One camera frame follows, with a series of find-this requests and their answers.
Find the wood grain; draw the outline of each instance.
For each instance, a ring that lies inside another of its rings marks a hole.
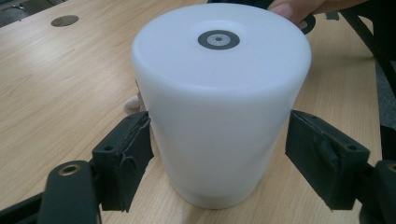
[[[70,0],[0,29],[0,209],[44,190],[56,165],[89,160],[126,115],[137,93],[130,47],[153,18],[204,1]],[[52,20],[79,21],[52,27]],[[344,20],[318,24],[307,37],[313,62],[294,108],[317,115],[380,160],[375,64]],[[254,192],[223,210],[178,197],[155,150],[130,213],[103,212],[105,223],[359,223],[331,211],[284,155],[286,126]]]

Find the container lid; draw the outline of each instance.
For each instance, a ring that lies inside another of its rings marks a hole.
[[[136,36],[139,76],[175,88],[243,91],[304,80],[309,43],[291,22],[237,4],[179,8],[149,22]]]

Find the finger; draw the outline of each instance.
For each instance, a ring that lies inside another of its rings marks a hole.
[[[344,8],[354,7],[358,4],[364,3],[367,0],[347,0],[347,1],[326,1],[321,6],[319,6],[314,14],[336,11]]]
[[[309,13],[321,6],[325,0],[275,0],[268,10],[299,24]]]

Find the white plastic cylinder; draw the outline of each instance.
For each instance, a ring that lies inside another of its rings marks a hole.
[[[148,23],[132,61],[171,183],[188,202],[219,209],[261,179],[311,52],[274,13],[204,4]]]

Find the black circular marker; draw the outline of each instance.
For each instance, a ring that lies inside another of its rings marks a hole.
[[[207,31],[198,37],[198,43],[207,49],[231,49],[239,42],[238,35],[224,30]]]

